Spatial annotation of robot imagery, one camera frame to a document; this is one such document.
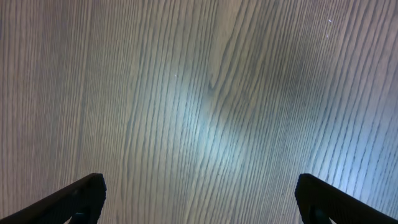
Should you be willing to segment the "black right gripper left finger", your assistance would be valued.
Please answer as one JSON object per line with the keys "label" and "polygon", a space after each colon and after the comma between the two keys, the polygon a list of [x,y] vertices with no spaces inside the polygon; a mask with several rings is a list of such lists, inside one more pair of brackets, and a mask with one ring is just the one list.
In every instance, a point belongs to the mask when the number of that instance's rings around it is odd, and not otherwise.
{"label": "black right gripper left finger", "polygon": [[2,218],[1,223],[97,224],[105,200],[104,177],[102,174],[92,173],[16,213]]}

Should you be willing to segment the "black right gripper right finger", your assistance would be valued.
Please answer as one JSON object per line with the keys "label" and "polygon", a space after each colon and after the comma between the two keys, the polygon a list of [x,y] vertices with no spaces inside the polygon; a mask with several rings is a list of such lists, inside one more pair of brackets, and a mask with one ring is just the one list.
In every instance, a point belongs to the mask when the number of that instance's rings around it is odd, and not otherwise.
{"label": "black right gripper right finger", "polygon": [[397,224],[391,218],[311,174],[300,174],[295,199],[304,224]]}

